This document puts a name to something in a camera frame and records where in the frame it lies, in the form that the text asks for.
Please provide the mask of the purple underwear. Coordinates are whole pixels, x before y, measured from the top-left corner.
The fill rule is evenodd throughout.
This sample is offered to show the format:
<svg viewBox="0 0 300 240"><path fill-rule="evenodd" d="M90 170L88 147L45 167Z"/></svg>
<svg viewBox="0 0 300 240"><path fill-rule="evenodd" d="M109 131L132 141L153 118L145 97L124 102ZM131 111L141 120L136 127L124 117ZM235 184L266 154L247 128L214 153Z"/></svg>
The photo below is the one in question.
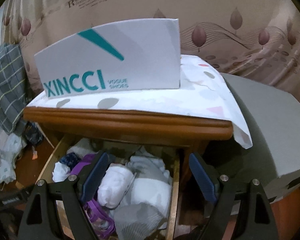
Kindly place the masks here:
<svg viewBox="0 0 300 240"><path fill-rule="evenodd" d="M95 167L94 175L89 175L83 185L82 201L83 209L87 213L89 221L94 228L95 233L100 239L108 239L115 231L114 220L104 211L97 202L97 189L105 175L108 166L108 155L102 153Z"/></svg>

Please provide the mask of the white sock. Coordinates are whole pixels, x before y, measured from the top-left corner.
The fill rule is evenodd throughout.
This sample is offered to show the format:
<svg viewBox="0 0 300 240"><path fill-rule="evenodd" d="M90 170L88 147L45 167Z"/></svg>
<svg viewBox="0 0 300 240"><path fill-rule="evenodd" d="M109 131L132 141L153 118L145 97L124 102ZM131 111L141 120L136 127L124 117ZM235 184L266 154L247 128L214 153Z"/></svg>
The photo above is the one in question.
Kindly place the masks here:
<svg viewBox="0 0 300 240"><path fill-rule="evenodd" d="M108 209L116 208L131 183L134 173L122 164L110 164L97 190L97 201Z"/></svg>

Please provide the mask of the wooden drawer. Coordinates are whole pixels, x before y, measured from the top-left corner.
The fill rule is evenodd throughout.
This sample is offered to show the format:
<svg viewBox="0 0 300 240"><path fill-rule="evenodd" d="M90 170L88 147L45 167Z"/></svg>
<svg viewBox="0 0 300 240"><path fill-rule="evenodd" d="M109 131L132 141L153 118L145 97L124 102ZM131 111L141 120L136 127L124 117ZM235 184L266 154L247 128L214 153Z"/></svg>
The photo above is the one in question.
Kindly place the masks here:
<svg viewBox="0 0 300 240"><path fill-rule="evenodd" d="M65 135L61 141L57 144L50 157L48 158L46 164L44 165L40 175L38 176L38 181L41 179L46 180L47 183L52 182L52 172L55 163L66 154L66 150L73 146L76 142L79 142L79 137L75 135ZM173 159L174 163L168 165L173 169L173 183L172 183L172 199L169 210L169 218L167 222L167 228L165 230L157 230L149 239L168 239L172 240L175 231L176 219L177 219L177 209L178 209L178 193L179 193L179 170L180 161L177 157Z"/></svg>

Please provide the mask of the grey knit sock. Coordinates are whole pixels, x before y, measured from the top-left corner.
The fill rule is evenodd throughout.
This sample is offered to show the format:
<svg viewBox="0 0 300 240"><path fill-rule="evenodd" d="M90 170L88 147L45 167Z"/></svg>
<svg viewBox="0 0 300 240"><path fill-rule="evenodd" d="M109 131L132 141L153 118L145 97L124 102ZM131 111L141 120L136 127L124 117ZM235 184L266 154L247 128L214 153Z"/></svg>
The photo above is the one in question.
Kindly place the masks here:
<svg viewBox="0 0 300 240"><path fill-rule="evenodd" d="M149 203L118 207L113 213L118 239L146 239L156 231L165 229L169 211L169 205Z"/></svg>

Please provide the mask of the white patterned bedsheet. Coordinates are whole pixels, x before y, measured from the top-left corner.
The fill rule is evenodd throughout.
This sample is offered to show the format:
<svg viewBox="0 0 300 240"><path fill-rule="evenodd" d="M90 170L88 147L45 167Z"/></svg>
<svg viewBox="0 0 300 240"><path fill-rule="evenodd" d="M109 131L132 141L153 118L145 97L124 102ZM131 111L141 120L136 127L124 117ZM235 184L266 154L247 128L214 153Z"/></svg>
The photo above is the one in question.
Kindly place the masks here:
<svg viewBox="0 0 300 240"><path fill-rule="evenodd" d="M22 137L7 134L0 126L0 184L16 180L15 163L25 146Z"/></svg>

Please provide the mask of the dark patterned bag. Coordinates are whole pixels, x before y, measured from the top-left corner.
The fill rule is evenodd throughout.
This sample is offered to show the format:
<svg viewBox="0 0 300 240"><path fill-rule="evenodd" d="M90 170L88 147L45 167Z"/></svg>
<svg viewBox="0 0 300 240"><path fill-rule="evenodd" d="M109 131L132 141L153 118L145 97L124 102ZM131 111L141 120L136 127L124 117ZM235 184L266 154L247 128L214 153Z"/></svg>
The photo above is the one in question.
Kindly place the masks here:
<svg viewBox="0 0 300 240"><path fill-rule="evenodd" d="M37 146L43 142L43 134L36 124L32 122L27 122L23 131L23 138L31 146Z"/></svg>

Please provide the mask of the dark blue speckled sock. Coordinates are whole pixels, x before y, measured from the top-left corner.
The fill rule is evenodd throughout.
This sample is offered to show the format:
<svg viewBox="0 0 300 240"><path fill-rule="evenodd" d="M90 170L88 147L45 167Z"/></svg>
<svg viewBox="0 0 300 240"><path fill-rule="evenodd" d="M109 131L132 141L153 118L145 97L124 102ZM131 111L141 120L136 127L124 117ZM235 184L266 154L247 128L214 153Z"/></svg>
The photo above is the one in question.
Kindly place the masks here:
<svg viewBox="0 0 300 240"><path fill-rule="evenodd" d="M61 157L59 162L66 165L71 170L81 161L81 158L77 156L74 152L68 153Z"/></svg>

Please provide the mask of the grey foam mattress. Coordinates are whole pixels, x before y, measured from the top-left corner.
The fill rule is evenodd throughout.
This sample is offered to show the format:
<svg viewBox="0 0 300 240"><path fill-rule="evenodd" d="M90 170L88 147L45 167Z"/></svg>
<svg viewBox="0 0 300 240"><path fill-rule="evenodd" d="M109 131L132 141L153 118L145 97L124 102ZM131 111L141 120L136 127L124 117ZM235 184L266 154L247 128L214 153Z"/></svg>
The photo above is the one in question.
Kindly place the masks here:
<svg viewBox="0 0 300 240"><path fill-rule="evenodd" d="M271 202L300 186L300 103L294 96L243 77L224 74L247 122L253 146L241 149L219 172L258 179Z"/></svg>

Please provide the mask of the grey plaid garment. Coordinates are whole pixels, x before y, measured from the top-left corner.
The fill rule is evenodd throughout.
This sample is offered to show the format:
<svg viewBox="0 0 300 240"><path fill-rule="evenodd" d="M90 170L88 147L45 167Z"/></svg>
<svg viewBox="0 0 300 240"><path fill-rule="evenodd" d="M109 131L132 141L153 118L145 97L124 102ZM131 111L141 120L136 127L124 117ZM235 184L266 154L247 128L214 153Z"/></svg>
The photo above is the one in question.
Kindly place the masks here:
<svg viewBox="0 0 300 240"><path fill-rule="evenodd" d="M7 133L21 136L26 127L27 75L18 45L0 45L0 125Z"/></svg>

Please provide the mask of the wooden nightstand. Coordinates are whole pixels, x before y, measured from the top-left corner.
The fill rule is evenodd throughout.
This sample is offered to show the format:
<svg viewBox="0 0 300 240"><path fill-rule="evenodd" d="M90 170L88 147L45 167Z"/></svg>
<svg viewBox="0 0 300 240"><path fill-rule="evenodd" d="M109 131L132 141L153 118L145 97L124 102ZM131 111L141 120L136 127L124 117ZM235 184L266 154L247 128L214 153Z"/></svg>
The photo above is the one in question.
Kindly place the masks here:
<svg viewBox="0 0 300 240"><path fill-rule="evenodd" d="M134 144L187 147L234 133L230 121L142 111L26 107L24 118L54 132Z"/></svg>

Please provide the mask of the white patterned cloth cover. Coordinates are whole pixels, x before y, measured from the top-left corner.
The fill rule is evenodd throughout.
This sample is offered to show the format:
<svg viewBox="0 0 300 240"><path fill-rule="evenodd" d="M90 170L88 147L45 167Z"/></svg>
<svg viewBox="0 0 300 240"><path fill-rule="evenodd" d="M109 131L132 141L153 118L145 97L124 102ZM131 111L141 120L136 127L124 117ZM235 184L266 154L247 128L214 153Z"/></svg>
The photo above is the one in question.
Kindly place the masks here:
<svg viewBox="0 0 300 240"><path fill-rule="evenodd" d="M221 74L201 58L181 57L179 89L131 90L49 99L40 93L27 107L142 111L232 123L243 148L253 145L244 116Z"/></svg>

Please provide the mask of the beige leaf print curtain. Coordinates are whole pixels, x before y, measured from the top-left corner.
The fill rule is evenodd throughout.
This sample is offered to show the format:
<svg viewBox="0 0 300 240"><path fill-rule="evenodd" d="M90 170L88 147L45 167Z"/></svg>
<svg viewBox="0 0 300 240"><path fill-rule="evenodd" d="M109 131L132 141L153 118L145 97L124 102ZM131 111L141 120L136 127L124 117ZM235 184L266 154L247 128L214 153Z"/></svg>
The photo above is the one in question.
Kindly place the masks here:
<svg viewBox="0 0 300 240"><path fill-rule="evenodd" d="M34 55L79 31L135 18L176 18L183 54L300 102L300 11L293 0L6 0L1 41L21 45L31 88Z"/></svg>

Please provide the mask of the white XINCCI shoe box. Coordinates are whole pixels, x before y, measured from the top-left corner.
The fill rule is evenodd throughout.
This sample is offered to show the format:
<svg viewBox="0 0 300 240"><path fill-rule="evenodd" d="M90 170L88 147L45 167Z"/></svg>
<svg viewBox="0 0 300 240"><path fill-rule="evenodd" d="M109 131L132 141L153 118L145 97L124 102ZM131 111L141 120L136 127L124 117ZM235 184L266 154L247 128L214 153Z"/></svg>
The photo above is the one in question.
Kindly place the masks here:
<svg viewBox="0 0 300 240"><path fill-rule="evenodd" d="M34 56L48 98L180 86L179 21L144 18L99 25Z"/></svg>

